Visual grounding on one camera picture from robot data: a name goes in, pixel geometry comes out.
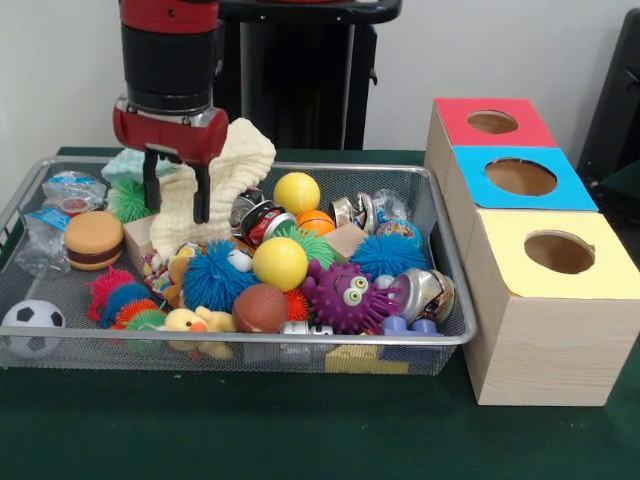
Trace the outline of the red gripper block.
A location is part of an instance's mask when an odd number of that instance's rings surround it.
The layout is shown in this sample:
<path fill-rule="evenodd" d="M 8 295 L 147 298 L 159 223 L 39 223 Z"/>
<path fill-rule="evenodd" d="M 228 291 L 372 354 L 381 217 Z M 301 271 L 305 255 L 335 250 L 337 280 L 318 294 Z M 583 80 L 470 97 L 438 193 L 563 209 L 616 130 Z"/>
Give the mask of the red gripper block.
<path fill-rule="evenodd" d="M 192 166 L 197 189 L 193 197 L 193 220 L 209 222 L 209 163 L 217 158 L 225 144 L 229 120 L 227 113 L 210 106 L 192 115 L 160 115 L 136 109 L 127 97 L 119 97 L 113 109 L 113 127 L 119 142 L 131 149 L 145 151 L 143 184 L 145 206 L 160 209 L 160 184 L 156 173 L 159 153 L 170 154 Z"/>

